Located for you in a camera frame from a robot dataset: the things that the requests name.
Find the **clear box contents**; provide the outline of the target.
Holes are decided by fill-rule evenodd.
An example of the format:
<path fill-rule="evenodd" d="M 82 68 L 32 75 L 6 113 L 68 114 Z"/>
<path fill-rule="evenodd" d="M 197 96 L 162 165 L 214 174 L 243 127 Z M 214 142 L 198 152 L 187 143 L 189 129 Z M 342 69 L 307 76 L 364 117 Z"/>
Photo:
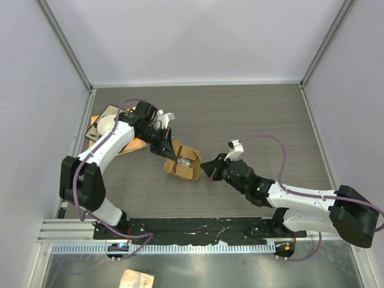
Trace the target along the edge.
<path fill-rule="evenodd" d="M 191 169 L 194 167 L 194 161 L 187 158 L 187 157 L 179 157 L 177 159 L 177 162 L 179 165 L 184 166 L 184 167 L 188 167 Z"/>

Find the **brown cardboard express box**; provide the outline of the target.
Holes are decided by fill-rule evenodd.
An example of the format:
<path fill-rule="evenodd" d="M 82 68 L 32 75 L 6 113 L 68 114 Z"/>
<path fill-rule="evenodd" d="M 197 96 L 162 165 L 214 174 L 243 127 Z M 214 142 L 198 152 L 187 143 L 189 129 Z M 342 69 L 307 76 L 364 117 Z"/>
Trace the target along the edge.
<path fill-rule="evenodd" d="M 195 181 L 202 172 L 201 151 L 182 145 L 180 141 L 172 142 L 176 160 L 166 159 L 164 171 L 170 175 L 180 177 L 182 179 Z"/>

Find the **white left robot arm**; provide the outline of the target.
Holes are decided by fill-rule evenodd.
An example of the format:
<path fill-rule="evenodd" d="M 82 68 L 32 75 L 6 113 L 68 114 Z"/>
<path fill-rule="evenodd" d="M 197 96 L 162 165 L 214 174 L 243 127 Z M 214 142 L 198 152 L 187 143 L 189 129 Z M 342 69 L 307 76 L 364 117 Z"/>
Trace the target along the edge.
<path fill-rule="evenodd" d="M 169 127 L 174 118 L 173 113 L 164 113 L 144 100 L 138 100 L 134 109 L 118 107 L 110 128 L 92 147 L 76 157 L 63 159 L 60 198 L 76 207 L 80 219 L 90 212 L 99 222 L 107 225 L 109 235 L 122 239 L 128 231 L 127 215 L 107 199 L 103 172 L 134 139 L 147 143 L 151 153 L 175 160 Z"/>

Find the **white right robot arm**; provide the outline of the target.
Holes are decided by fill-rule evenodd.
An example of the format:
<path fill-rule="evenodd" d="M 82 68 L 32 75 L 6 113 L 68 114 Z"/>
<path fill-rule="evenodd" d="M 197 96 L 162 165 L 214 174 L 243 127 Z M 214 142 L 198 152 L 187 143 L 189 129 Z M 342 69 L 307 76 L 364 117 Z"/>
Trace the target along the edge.
<path fill-rule="evenodd" d="M 225 181 L 253 205 L 275 208 L 271 230 L 276 236 L 311 230 L 338 235 L 357 247 L 372 246 L 379 213 L 350 186 L 311 190 L 280 185 L 255 174 L 243 160 L 230 160 L 223 153 L 200 166 L 210 180 Z"/>

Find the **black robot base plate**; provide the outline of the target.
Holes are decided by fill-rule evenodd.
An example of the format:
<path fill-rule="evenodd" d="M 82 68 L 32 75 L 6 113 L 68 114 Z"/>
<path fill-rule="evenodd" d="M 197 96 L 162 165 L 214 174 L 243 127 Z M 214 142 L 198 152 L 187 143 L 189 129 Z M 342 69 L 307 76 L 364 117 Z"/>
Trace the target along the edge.
<path fill-rule="evenodd" d="M 150 245 L 265 244 L 274 238 L 305 238 L 306 231 L 291 232 L 271 218 L 132 218 L 128 235 L 152 233 Z"/>

